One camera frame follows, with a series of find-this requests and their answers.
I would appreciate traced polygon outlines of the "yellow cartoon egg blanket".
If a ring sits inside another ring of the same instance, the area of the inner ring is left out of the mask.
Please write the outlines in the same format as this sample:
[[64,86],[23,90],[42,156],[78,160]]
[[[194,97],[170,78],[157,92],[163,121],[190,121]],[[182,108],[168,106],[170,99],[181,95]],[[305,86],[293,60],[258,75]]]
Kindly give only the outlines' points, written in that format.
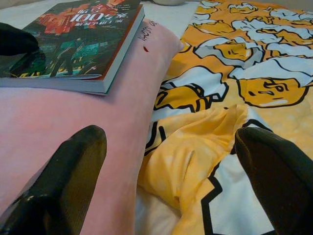
[[170,235],[277,235],[235,134],[263,128],[313,160],[313,12],[202,0],[181,42],[138,184],[179,212]]

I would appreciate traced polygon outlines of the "white pillow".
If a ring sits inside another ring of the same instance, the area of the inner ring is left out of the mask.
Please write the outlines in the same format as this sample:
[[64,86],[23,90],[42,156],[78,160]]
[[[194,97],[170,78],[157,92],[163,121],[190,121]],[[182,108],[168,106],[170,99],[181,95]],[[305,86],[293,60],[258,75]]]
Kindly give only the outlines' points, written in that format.
[[152,0],[154,3],[164,6],[176,6],[185,3],[185,0]]

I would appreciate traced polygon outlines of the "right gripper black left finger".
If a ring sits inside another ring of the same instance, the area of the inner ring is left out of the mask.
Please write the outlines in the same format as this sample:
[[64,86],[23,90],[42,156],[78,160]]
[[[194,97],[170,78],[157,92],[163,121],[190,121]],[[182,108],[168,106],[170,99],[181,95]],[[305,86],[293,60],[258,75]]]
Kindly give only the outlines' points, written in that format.
[[106,153],[96,125],[64,141],[0,215],[0,235],[79,235]]

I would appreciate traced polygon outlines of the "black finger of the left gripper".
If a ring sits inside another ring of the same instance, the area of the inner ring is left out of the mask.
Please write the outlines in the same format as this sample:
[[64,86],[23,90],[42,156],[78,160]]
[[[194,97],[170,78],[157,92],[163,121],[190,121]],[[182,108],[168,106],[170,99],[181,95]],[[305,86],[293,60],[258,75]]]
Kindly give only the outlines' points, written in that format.
[[9,24],[0,23],[1,56],[32,53],[38,49],[38,41],[33,35]]

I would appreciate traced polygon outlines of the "bed with white sheet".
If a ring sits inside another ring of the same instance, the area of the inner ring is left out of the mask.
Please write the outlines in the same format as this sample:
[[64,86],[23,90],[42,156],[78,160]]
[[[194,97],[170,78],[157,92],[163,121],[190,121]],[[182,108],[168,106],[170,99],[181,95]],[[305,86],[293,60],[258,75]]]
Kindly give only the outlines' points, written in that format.
[[[178,7],[154,6],[148,12],[148,20],[160,24],[161,26],[167,28],[173,33],[175,31],[178,31],[179,34],[182,34],[194,12],[194,7],[190,7],[187,12],[184,12]],[[160,119],[160,117],[160,111],[152,111],[147,142],[153,136],[152,130],[154,127],[154,122]],[[142,194],[136,189],[134,234],[170,235],[177,221],[178,214],[174,209],[171,209],[169,206],[167,206],[164,202],[161,202],[156,197],[150,196],[148,194]]]

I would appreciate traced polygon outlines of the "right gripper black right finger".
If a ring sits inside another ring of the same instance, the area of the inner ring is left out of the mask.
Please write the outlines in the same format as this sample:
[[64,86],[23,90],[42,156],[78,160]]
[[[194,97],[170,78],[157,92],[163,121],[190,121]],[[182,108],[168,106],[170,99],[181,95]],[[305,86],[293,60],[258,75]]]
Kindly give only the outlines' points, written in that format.
[[313,235],[313,160],[263,128],[236,131],[235,150],[277,235]]

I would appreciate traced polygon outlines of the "pink pillow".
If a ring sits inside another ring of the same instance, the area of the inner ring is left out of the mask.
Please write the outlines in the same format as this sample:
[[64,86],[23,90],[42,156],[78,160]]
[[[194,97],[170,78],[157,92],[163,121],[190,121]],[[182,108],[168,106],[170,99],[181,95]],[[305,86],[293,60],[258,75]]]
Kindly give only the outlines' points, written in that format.
[[61,142],[89,125],[103,128],[107,155],[81,235],[134,235],[136,185],[154,102],[177,36],[144,20],[107,96],[0,88],[0,214]]

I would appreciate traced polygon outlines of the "dark paperback book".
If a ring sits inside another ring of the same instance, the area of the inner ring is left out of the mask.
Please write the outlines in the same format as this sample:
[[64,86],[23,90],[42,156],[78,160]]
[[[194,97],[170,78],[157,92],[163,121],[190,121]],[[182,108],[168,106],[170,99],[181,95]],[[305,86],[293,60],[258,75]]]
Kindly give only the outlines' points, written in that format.
[[37,51],[0,55],[0,87],[107,95],[144,16],[140,0],[59,3],[21,29]]

